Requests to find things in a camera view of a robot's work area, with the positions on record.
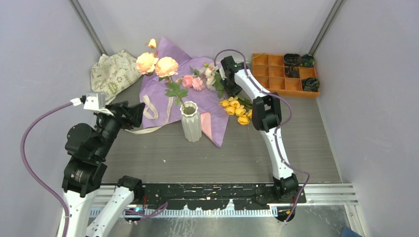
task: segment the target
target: white vase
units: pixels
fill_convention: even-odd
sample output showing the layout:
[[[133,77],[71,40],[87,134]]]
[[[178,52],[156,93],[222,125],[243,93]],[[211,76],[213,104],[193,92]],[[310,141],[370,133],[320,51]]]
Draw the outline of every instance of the white vase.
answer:
[[[201,130],[201,115],[198,112],[198,106],[192,102],[185,102],[185,107],[192,107],[195,111],[187,115],[183,111],[183,106],[180,106],[180,112],[182,113],[182,126],[183,132],[185,133],[185,138],[190,142],[199,141],[202,136]]]

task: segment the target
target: gray table surface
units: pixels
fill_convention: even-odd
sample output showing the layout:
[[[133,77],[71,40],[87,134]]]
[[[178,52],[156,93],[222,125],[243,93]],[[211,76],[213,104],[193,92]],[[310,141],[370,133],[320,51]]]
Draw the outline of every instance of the gray table surface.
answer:
[[[139,102],[142,79],[119,94],[114,102]],[[340,182],[316,100],[285,97],[293,107],[293,119],[282,128],[288,159],[310,172],[310,183]],[[283,120],[289,111],[282,104]],[[118,134],[106,160],[103,182],[114,183],[124,175],[144,183],[253,183],[272,182],[266,145],[251,124],[242,126],[230,116],[221,148],[204,134],[188,142],[180,121],[149,134]],[[300,183],[306,175],[296,173]]]

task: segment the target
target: black metal plate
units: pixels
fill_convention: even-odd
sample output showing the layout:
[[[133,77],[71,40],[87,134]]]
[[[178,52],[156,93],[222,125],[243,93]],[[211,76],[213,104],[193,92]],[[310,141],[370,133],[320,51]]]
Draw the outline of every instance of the black metal plate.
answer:
[[[168,202],[169,210],[182,210],[185,205],[195,210],[225,209],[230,199],[235,210],[269,209],[268,203],[292,203],[296,192],[276,199],[273,184],[145,184],[149,208]],[[304,192],[298,203],[305,203]]]

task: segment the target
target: green leaf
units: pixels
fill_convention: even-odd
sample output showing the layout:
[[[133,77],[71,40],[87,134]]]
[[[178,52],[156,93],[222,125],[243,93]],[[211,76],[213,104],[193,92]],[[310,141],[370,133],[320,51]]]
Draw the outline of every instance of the green leaf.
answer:
[[[214,87],[216,90],[224,90],[224,86],[221,84],[220,81],[217,81],[217,80],[214,83]]]
[[[173,90],[175,92],[180,90],[180,85],[175,83],[175,82],[166,82],[165,85],[166,85],[167,88],[169,88],[170,90]]]
[[[220,73],[216,73],[214,78],[215,78],[216,81],[221,81],[222,80]]]
[[[175,96],[177,96],[177,94],[175,93],[175,92],[173,92],[173,91],[168,91],[168,92],[166,92],[166,94],[165,94],[167,97],[175,97]]]
[[[194,75],[200,75],[201,74],[201,72],[200,71],[198,71],[198,70],[196,70],[196,69],[193,69],[191,66],[189,66],[189,68],[191,69],[191,71],[194,73]]]
[[[177,92],[177,96],[180,97],[180,98],[183,98],[183,97],[185,97],[187,95],[188,95],[188,90],[187,89],[180,89]]]

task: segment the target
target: white wall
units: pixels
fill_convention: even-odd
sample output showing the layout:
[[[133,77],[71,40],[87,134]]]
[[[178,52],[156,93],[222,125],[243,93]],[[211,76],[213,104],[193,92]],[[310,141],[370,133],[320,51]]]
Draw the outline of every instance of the white wall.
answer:
[[[20,139],[38,116],[90,91],[90,67],[99,53],[67,0],[0,1],[0,52],[0,235],[53,236],[59,202],[26,171]],[[67,131],[92,121],[82,107],[69,107],[29,134],[29,163],[58,193],[70,158]]]
[[[166,37],[192,57],[307,53],[335,0],[80,0],[108,54]]]
[[[373,237],[418,236],[418,16],[418,1],[346,1],[315,54],[325,125]]]

